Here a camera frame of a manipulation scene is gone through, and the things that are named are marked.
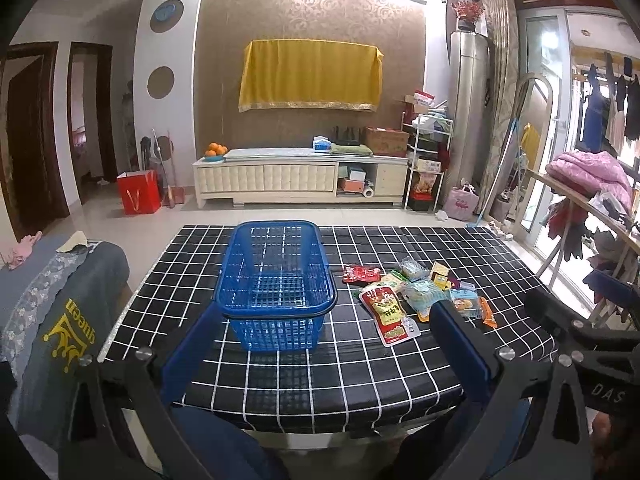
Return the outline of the pink gift bag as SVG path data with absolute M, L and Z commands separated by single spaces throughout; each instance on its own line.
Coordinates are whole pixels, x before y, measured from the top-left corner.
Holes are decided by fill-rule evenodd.
M 461 188 L 454 188 L 450 191 L 442 209 L 451 219 L 470 221 L 479 198 L 480 196 L 478 196 L 475 188 L 467 183 L 462 185 Z

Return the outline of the blue egg yolk pastry bag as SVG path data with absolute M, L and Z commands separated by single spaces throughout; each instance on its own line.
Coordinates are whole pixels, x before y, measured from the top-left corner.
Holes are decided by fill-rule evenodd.
M 454 307 L 462 318 L 466 320 L 481 320 L 483 318 L 480 297 L 474 290 L 453 288 L 449 293 Z

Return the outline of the brown wooden door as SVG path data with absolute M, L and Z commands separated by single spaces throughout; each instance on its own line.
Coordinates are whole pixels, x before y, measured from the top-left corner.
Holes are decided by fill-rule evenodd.
M 58 45 L 11 46 L 1 59 L 1 189 L 16 238 L 68 215 L 54 132 Z

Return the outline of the tall silver air conditioner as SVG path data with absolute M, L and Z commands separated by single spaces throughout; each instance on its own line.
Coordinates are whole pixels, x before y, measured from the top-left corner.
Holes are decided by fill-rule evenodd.
M 487 38 L 457 30 L 451 35 L 448 114 L 452 119 L 449 166 L 442 192 L 448 196 L 462 179 L 471 181 L 480 147 L 489 50 Z

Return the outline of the grey queen print cloth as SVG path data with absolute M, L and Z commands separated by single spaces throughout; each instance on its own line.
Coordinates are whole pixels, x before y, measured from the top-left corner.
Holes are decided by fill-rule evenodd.
M 68 433 L 83 356 L 97 356 L 128 287 L 119 246 L 90 240 L 61 252 L 63 237 L 35 242 L 1 269 L 1 411 L 20 436 L 58 450 Z

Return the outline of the cream TV cabinet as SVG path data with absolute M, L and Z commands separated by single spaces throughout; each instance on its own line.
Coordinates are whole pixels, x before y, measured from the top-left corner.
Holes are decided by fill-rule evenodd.
M 400 206 L 405 156 L 318 153 L 311 148 L 237 148 L 193 163 L 196 203 L 382 204 Z

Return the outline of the large red sausage snack pack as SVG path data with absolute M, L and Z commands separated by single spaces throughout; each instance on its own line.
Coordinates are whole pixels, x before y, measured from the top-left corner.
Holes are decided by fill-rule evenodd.
M 420 328 L 400 304 L 396 292 L 387 285 L 371 285 L 359 300 L 373 318 L 384 347 L 390 348 L 420 336 Z

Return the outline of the orange snack bar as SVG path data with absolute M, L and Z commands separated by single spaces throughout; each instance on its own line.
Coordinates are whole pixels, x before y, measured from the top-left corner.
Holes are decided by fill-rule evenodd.
M 488 301 L 484 297 L 478 298 L 480 302 L 480 310 L 482 310 L 482 320 L 483 324 L 495 330 L 498 327 L 498 323 L 496 322 L 494 312 L 492 312 Z

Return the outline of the clear soda cracker pack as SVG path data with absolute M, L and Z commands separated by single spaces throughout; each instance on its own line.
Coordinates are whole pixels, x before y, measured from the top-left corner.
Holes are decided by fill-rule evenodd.
M 431 268 L 431 281 L 440 290 L 449 290 L 451 288 L 449 272 L 450 270 L 448 266 L 444 266 L 439 262 L 434 262 Z

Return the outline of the green folded cloth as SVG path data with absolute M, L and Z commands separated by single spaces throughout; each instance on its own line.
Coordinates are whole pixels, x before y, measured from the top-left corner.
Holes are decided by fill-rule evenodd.
M 368 148 L 367 145 L 364 144 L 347 145 L 332 143 L 330 153 L 337 156 L 371 157 L 373 155 L 373 152 L 370 150 L 370 148 Z

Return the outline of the blue plastic basket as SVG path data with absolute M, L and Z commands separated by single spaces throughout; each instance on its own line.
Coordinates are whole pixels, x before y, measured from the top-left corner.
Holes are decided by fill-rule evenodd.
M 250 221 L 234 228 L 214 304 L 244 350 L 316 348 L 324 317 L 336 302 L 334 277 L 314 223 Z

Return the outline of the blue striped biscuit bag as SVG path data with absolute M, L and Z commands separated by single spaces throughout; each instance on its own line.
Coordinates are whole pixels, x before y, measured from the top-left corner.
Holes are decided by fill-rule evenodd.
M 436 302 L 450 300 L 448 290 L 441 290 L 428 278 L 414 282 L 405 282 L 400 293 L 405 302 L 416 312 L 422 323 L 430 322 L 431 308 Z

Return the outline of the small clear blue pastry bag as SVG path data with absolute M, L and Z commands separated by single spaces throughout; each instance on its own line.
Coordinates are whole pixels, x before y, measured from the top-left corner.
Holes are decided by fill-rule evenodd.
M 399 267 L 402 274 L 405 275 L 409 282 L 420 281 L 424 280 L 424 278 L 428 278 L 428 271 L 424 266 L 410 256 L 403 258 L 399 263 Z

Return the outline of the small red snack pouch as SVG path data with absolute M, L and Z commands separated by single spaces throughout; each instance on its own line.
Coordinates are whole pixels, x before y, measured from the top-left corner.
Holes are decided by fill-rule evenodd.
M 344 266 L 342 281 L 345 284 L 371 284 L 382 278 L 382 270 L 376 266 Z

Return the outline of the green cracker pack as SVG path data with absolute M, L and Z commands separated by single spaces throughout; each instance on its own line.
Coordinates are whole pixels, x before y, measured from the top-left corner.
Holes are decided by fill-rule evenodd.
M 397 270 L 391 270 L 380 279 L 381 286 L 388 286 L 393 289 L 394 292 L 400 292 L 407 282 L 408 278 Z

